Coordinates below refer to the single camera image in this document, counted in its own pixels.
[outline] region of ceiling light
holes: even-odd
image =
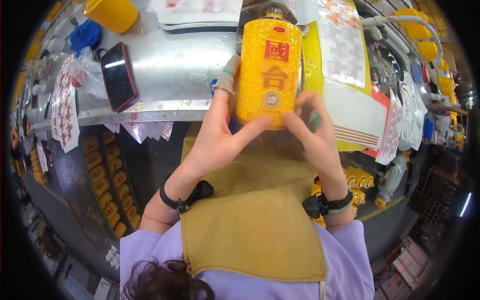
[[[460,213],[460,217],[463,216],[463,213],[465,212],[465,209],[467,208],[468,202],[470,201],[470,197],[472,196],[472,193],[468,193],[467,200],[465,201],[465,205],[463,205],[462,212]]]

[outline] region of dark hair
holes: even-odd
[[[194,279],[181,260],[138,261],[123,287],[129,300],[213,300],[215,294],[208,283]]]

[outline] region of blue glove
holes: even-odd
[[[100,42],[102,37],[101,26],[92,20],[88,20],[72,33],[70,50],[77,52],[76,57],[80,55],[83,48],[90,46],[92,49]]]

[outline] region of purple shirt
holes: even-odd
[[[363,237],[363,223],[352,221],[333,235],[314,223],[322,240],[327,269],[326,299],[373,299],[373,275]],[[128,279],[133,264],[156,257],[159,262],[181,259],[180,222],[165,234],[138,230],[120,240],[120,287]],[[238,273],[209,270],[206,277],[216,299],[315,299],[320,286],[315,282],[279,282]]]

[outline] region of red phone case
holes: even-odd
[[[138,94],[137,94],[137,89],[135,88],[135,83],[133,83],[133,77],[132,77],[132,71],[130,71],[130,62],[128,60],[128,57],[127,57],[127,51],[126,51],[126,48],[125,48],[125,44],[122,43],[122,42],[119,42],[118,44],[120,44],[121,46],[121,51],[122,51],[122,54],[123,54],[123,59],[125,59],[125,67],[127,68],[127,74],[128,74],[128,78],[130,80],[130,85],[132,86],[132,91],[133,91],[133,96],[128,99],[127,101],[125,101],[125,103],[123,103],[119,108],[117,109],[113,109],[112,107],[112,103],[110,102],[110,96],[108,95],[108,91],[107,91],[107,98],[108,98],[108,103],[110,104],[110,108],[115,111],[115,112],[118,112],[120,110],[123,110],[123,108],[125,106],[127,106],[127,104],[132,101],[133,99],[137,98]],[[102,59],[103,59],[103,56],[102,58],[100,58],[100,65],[103,66],[103,63],[102,63]],[[103,75],[103,67],[102,67],[102,77],[103,77],[103,84],[105,85],[105,89],[107,88],[107,83],[105,82],[105,76]]]

